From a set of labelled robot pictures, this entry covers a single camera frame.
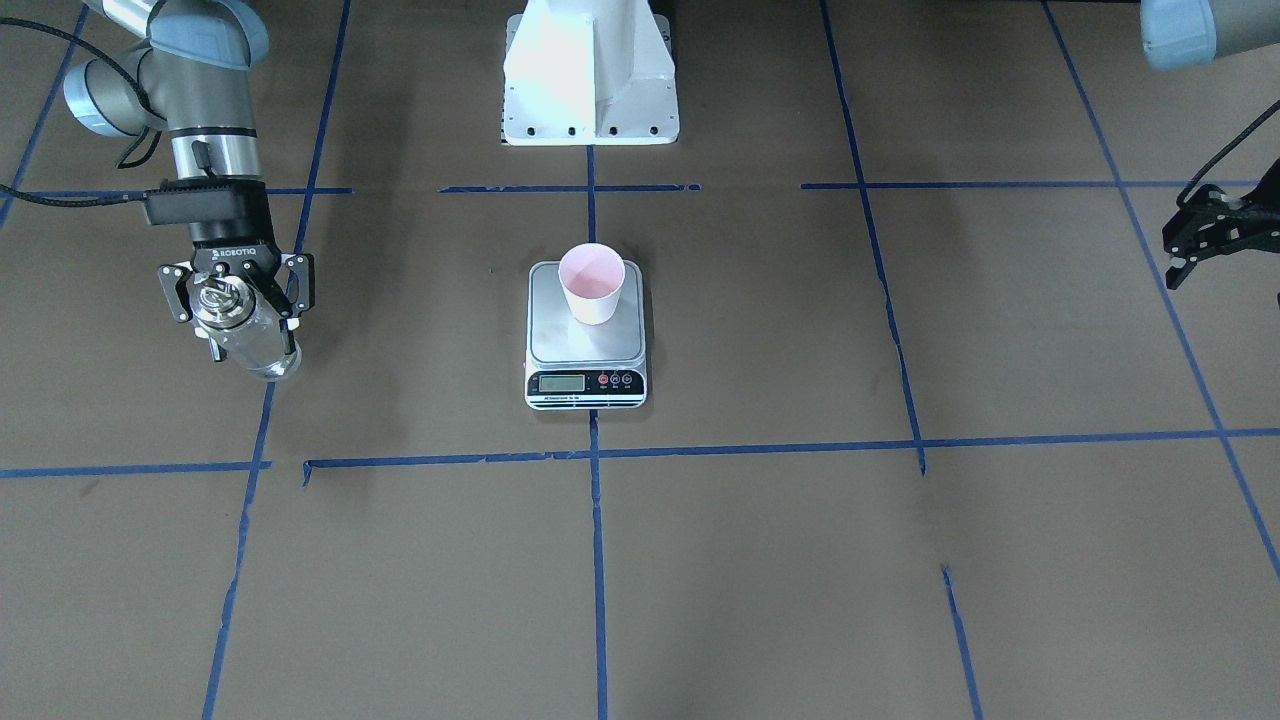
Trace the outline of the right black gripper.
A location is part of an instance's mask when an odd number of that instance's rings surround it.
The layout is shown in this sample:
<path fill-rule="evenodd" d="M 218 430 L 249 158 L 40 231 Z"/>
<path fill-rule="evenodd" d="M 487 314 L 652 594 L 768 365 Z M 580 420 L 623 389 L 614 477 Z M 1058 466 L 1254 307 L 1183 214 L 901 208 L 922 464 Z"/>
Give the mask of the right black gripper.
<path fill-rule="evenodd" d="M 195 336 L 207 343 L 214 363 L 225 361 L 225 350 L 195 319 L 189 283 L 196 286 L 209 277 L 239 277 L 266 301 L 279 325 L 287 354 L 298 350 L 294 331 L 301 316 L 315 305 L 315 258 L 311 254 L 283 254 L 274 242 L 197 242 L 192 263 L 163 264 L 157 279 L 165 304 L 174 322 L 191 324 Z M 284 286 L 276 274 L 282 264 L 288 273 Z"/>

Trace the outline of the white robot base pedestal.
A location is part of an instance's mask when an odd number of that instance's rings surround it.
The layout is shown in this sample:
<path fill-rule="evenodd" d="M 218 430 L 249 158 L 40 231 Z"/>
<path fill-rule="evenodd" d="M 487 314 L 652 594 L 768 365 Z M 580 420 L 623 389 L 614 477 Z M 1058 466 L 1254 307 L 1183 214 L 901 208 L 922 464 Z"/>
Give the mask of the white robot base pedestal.
<path fill-rule="evenodd" d="M 506 22 L 509 146 L 678 141 L 675 12 L 662 1 L 529 1 Z"/>

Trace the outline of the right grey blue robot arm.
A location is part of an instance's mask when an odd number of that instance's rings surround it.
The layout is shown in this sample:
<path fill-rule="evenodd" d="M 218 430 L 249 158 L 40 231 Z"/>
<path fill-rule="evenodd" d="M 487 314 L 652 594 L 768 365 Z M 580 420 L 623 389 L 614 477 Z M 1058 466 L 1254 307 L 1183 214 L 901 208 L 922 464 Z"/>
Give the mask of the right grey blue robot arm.
<path fill-rule="evenodd" d="M 276 245 L 259 158 L 250 72 L 269 53 L 242 1 L 93 1 L 136 45 L 87 61 L 63 83 L 79 123 L 108 137 L 166 138 L 175 177 L 142 193 L 151 225 L 183 225 L 189 260 L 157 269 L 173 319 L 216 363 L 265 380 L 298 365 L 294 331 L 314 305 L 314 259 Z"/>

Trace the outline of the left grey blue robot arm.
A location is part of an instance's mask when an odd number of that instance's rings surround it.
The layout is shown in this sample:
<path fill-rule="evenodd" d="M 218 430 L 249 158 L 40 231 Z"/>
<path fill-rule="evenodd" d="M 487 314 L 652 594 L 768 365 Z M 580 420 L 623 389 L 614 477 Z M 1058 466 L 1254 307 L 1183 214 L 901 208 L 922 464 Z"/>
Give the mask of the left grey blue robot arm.
<path fill-rule="evenodd" d="M 1146 60 L 1156 70 L 1206 65 L 1279 41 L 1275 1 L 1143 1 L 1140 35 Z M 1279 251 L 1279 164 L 1274 161 L 1256 187 L 1231 196 L 1206 176 L 1263 123 L 1277 115 L 1272 102 L 1228 141 L 1175 197 L 1176 211 L 1162 228 L 1170 258 L 1164 282 L 1178 290 L 1211 258 L 1236 252 Z"/>

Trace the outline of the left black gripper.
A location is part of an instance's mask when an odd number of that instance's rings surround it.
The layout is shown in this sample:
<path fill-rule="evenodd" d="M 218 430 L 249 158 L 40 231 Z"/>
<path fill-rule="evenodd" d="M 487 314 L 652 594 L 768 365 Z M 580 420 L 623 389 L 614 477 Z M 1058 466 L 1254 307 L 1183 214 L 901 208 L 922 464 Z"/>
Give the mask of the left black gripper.
<path fill-rule="evenodd" d="M 1208 200 L 1189 201 L 1162 228 L 1170 256 L 1165 272 L 1167 290 L 1178 290 L 1201 260 L 1245 250 L 1279 252 L 1277 186 L 1257 188 L 1240 197 L 1210 184 Z"/>

